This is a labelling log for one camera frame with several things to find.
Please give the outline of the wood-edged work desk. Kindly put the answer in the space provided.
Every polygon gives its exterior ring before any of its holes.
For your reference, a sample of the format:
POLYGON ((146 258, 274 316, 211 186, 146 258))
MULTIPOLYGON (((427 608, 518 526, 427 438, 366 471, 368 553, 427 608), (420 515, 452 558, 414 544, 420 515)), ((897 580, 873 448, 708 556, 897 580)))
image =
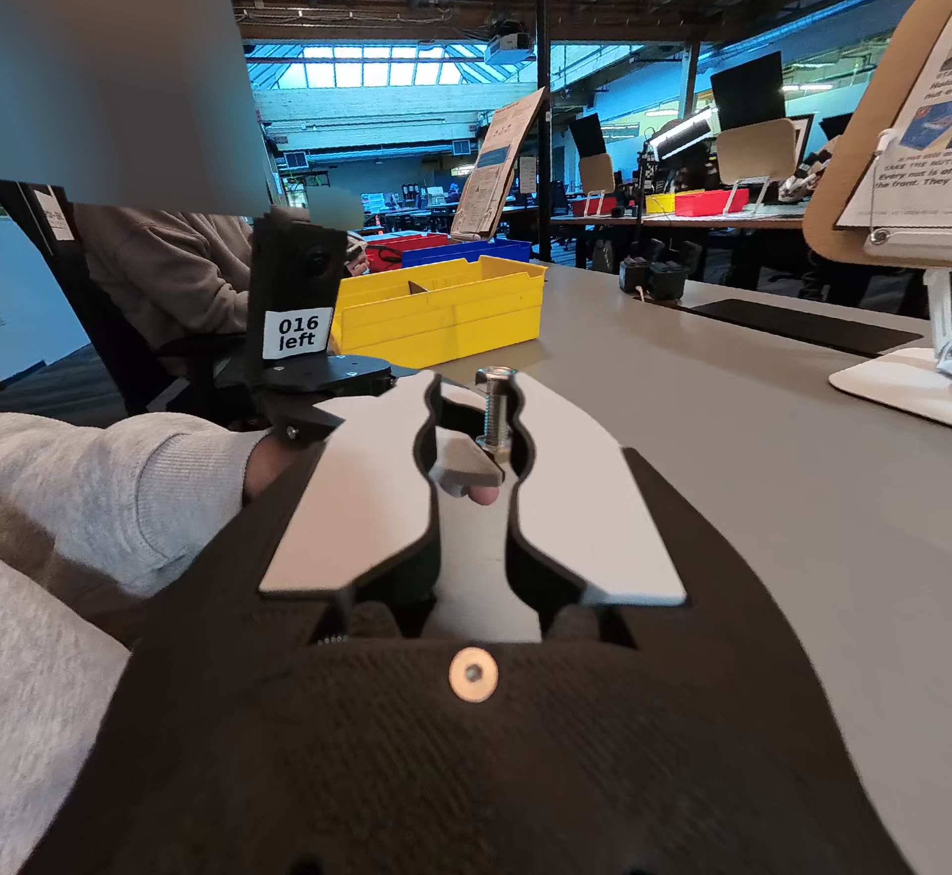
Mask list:
MULTIPOLYGON (((642 218, 643 226, 661 228, 700 228, 700 229, 797 229, 803 224, 803 216, 808 203, 763 204, 755 209, 753 205, 733 214, 719 214, 712 217, 687 217, 675 214, 651 214, 642 218)), ((612 217, 600 215, 594 217, 556 216, 550 223, 553 227, 634 227, 638 223, 636 216, 612 217)))

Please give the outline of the person's left forearm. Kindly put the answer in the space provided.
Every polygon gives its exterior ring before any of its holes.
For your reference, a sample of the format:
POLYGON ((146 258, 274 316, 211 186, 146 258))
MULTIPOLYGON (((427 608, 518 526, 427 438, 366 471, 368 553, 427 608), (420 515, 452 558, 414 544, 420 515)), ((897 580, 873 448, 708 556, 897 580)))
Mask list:
POLYGON ((240 511, 268 431, 155 413, 106 429, 3 412, 2 560, 64 602, 146 599, 240 511))

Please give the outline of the printed instruction sheet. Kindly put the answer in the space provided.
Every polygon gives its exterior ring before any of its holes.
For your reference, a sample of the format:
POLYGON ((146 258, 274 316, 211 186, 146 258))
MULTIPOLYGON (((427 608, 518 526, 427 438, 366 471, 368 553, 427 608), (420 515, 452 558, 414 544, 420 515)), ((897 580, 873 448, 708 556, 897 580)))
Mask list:
POLYGON ((876 149, 839 227, 951 225, 951 24, 925 61, 891 135, 876 149))

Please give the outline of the red plastic bin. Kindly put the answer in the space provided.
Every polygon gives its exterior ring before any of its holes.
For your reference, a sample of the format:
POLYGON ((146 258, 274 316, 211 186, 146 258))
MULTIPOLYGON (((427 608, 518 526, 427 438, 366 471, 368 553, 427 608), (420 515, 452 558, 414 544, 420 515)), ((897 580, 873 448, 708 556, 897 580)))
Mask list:
POLYGON ((448 242, 448 235, 442 233, 387 233, 371 237, 365 246, 368 271, 377 274, 399 269, 408 251, 443 247, 448 242))

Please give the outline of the person's grey sweatshirt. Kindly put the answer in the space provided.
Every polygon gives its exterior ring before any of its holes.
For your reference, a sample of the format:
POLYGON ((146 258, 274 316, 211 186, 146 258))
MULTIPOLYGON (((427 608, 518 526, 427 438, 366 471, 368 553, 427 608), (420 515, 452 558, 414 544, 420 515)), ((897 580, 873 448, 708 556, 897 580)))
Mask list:
POLYGON ((86 762, 129 651, 96 621, 134 608, 178 577, 236 514, 201 507, 149 515, 131 536, 92 519, 105 539, 84 559, 59 530, 2 497, 2 873, 17 873, 86 762))

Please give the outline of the grey desk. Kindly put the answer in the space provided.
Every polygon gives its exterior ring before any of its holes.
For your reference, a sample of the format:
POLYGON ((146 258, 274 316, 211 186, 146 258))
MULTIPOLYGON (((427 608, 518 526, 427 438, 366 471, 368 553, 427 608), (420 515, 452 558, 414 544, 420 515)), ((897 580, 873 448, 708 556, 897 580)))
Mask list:
POLYGON ((950 873, 950 429, 840 393, 858 357, 554 265, 526 370, 636 449, 750 561, 819 672, 876 809, 950 873))

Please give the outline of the wide wooden document stand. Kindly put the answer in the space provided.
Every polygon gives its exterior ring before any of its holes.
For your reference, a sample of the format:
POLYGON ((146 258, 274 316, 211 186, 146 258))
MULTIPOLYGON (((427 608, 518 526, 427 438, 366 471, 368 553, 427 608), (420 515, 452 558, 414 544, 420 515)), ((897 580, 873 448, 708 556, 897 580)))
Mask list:
POLYGON ((756 216, 769 185, 795 173, 797 144, 797 129, 788 118, 721 131, 716 141, 720 180, 731 187, 722 214, 730 213, 740 184, 757 183, 761 191, 754 206, 756 216))

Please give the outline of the black support column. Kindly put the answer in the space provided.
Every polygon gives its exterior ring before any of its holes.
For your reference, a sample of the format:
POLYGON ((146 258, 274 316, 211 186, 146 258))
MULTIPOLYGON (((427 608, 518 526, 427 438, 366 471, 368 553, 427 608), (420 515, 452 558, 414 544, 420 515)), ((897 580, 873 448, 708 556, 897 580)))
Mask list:
POLYGON ((552 124, 551 124, 551 37, 550 0, 535 0, 537 36, 537 86, 543 91, 538 115, 539 185, 538 247, 539 260, 551 262, 552 216, 552 124))

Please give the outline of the yellow divided plastic bin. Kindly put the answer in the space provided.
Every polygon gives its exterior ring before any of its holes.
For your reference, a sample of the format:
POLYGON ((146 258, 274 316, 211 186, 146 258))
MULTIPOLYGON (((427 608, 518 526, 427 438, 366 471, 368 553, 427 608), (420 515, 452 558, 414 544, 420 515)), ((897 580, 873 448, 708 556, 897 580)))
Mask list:
POLYGON ((546 267, 482 256, 345 279, 331 338, 339 352, 426 369, 540 334, 546 267))

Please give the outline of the black desk mat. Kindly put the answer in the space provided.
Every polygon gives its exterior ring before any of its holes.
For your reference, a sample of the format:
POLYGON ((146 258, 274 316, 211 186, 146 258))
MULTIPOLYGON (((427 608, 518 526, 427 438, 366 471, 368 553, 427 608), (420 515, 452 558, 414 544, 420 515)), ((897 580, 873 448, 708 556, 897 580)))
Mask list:
POLYGON ((867 359, 922 338, 915 332, 736 298, 683 311, 867 359))

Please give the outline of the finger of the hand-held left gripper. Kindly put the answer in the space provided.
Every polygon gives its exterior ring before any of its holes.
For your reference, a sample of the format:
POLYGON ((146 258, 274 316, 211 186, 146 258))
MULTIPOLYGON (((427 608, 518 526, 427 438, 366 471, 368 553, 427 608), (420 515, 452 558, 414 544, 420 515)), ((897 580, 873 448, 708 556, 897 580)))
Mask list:
POLYGON ((441 379, 440 393, 442 402, 446 405, 454 405, 459 408, 468 409, 470 412, 484 416, 486 395, 484 392, 459 385, 455 381, 449 381, 446 378, 441 379))
POLYGON ((437 458, 430 478, 453 498, 497 500, 505 474, 474 438, 483 416, 443 402, 442 412, 444 425, 436 427, 437 458))

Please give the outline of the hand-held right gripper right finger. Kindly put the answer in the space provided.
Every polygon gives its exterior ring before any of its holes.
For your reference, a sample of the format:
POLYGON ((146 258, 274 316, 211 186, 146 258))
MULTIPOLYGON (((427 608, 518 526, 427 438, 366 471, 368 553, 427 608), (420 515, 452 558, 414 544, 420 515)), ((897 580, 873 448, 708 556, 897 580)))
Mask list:
POLYGON ((686 605, 686 588, 616 439, 527 372, 508 400, 506 642, 564 607, 686 605))

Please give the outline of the steel hex bolt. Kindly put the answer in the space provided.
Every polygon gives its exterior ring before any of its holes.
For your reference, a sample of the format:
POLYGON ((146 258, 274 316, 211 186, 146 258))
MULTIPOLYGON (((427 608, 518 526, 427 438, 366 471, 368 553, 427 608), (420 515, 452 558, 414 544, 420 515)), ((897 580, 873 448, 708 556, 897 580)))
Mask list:
POLYGON ((509 448, 508 400, 511 380, 511 376, 494 376, 484 383, 483 434, 477 443, 492 457, 505 454, 509 448))

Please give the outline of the blue plastic bin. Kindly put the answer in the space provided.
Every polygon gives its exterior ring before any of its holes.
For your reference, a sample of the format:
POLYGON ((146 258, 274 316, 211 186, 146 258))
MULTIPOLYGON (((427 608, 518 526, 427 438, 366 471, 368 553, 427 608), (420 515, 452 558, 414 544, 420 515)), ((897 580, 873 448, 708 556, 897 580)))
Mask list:
POLYGON ((525 241, 500 239, 448 243, 429 248, 407 250, 402 255, 401 267, 412 268, 460 259, 467 262, 477 262, 483 256, 516 262, 529 262, 532 257, 532 244, 525 241))

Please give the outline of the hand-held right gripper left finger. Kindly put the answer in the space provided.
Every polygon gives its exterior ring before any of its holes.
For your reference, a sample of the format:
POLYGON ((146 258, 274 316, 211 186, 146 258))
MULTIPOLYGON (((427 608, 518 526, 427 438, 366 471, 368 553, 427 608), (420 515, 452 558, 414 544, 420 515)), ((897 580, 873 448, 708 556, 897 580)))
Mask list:
POLYGON ((422 637, 441 570, 436 458, 441 376, 305 407, 340 420, 259 583, 263 621, 300 617, 306 641, 422 637))

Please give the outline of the tall wooden document stand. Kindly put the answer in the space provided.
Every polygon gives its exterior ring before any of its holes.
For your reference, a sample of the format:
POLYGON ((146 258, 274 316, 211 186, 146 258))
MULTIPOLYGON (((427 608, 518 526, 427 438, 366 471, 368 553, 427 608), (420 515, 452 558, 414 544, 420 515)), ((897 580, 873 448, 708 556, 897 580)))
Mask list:
POLYGON ((495 236, 522 145, 548 94, 544 86, 494 111, 450 226, 451 240, 469 242, 495 236))

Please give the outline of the black monitor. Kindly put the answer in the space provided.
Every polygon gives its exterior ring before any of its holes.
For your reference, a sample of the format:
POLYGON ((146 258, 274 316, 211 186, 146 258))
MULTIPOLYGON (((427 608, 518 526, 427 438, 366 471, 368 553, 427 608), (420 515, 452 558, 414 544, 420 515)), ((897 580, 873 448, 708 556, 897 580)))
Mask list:
POLYGON ((718 72, 710 82, 721 132, 786 116, 778 51, 718 72))
POLYGON ((569 124, 569 131, 580 160, 606 154, 601 122, 597 113, 573 120, 569 124))

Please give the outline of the black desk lamp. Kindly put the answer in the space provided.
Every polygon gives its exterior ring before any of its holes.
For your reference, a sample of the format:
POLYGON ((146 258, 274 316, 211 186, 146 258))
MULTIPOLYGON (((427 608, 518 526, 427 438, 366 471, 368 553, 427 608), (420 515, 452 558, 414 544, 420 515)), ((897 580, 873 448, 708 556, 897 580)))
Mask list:
POLYGON ((649 194, 718 190, 720 175, 712 157, 714 135, 710 108, 672 120, 647 138, 639 157, 635 213, 638 226, 630 254, 653 262, 676 262, 697 279, 704 265, 706 232, 698 228, 645 227, 641 220, 649 194))

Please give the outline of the ceiling projector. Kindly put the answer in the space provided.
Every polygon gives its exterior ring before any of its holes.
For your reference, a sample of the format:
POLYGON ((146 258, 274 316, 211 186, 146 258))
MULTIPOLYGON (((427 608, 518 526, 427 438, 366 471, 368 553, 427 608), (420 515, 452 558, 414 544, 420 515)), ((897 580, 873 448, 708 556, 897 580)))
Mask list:
POLYGON ((515 66, 535 61, 534 40, 525 31, 497 34, 486 43, 482 59, 488 67, 515 66))

